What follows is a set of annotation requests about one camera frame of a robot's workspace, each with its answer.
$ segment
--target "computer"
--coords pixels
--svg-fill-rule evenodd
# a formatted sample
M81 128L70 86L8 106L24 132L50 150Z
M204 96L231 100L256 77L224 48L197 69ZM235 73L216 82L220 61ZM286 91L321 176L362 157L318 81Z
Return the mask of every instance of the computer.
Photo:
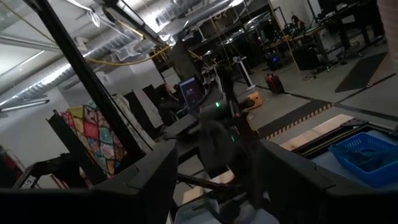
M187 107L190 110L195 109L200 103L204 94L196 78L192 77L184 82L179 83L178 85L181 89L181 93L184 97Z

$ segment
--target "fluorescent light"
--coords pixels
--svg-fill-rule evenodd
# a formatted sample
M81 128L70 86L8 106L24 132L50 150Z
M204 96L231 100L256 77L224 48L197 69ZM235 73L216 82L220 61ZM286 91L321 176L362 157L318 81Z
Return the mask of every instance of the fluorescent light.
M243 2L243 0L234 0L231 2L231 4L229 4L229 6L234 7L237 6L238 4L241 4Z
M20 110L20 109L24 109L24 108L30 108L32 106L39 106L39 105L46 104L49 101L50 100L41 100L41 101L36 101L36 102L33 102L33 103L26 103L26 104L19 105L19 106L11 106L11 107L8 107L8 108L0 108L0 113L14 111L14 110Z
M24 61L24 62L23 62L22 64L20 64L19 66L24 65L24 64L30 62L31 60L37 58L37 57L38 57L39 55L41 55L42 53L44 53L44 50L42 50L42 51L40 51L39 53L37 53L37 54L31 56L30 58L28 58L26 61Z

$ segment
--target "red bag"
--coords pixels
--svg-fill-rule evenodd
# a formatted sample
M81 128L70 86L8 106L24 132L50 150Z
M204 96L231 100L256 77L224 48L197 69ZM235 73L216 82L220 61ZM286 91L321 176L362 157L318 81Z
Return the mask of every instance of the red bag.
M282 85L282 82L280 82L277 75L271 73L267 74L266 82L271 92L276 94L285 92L284 86Z

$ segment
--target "black floor mat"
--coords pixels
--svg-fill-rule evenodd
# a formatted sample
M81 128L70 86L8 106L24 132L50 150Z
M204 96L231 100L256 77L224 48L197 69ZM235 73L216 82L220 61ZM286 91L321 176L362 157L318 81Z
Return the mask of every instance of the black floor mat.
M295 125L306 121L312 116L327 110L331 106L332 105L329 102L322 100L312 100L296 110L293 110L288 114L276 119L275 121L272 121L271 123L259 128L259 134L262 138L273 138L276 135L294 127Z
M387 53L362 58L336 88L335 93L365 88Z

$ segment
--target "floor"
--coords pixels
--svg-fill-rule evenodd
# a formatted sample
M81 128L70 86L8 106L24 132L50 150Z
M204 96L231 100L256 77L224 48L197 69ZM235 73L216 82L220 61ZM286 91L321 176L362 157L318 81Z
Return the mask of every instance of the floor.
M371 47L364 52L364 57L381 52L387 52L387 45ZM307 81L303 81L303 78L308 75L308 72L298 71L295 64L291 63L273 72L279 76L287 92L287 94L281 95L275 95L266 89L267 84L264 77L270 71L263 71L264 66L255 68L251 79L262 96L263 106L251 111L252 124L256 128L261 128L312 100L322 100L333 103L333 106L270 140L281 144L339 114L347 114L390 128L395 127L398 122L398 94L395 94L398 76L394 75L389 55L386 56L384 63L377 71L377 80L373 86L361 91L351 90L335 93L335 88L358 60L360 58L348 60L346 65L338 64L329 72L321 73L316 79ZM242 95L246 88L245 84L236 82L235 92L237 95ZM180 173L196 177L206 176L202 170L203 167L196 157L178 168ZM177 184L174 199L178 205L182 202L183 193L190 189L191 187L187 184Z

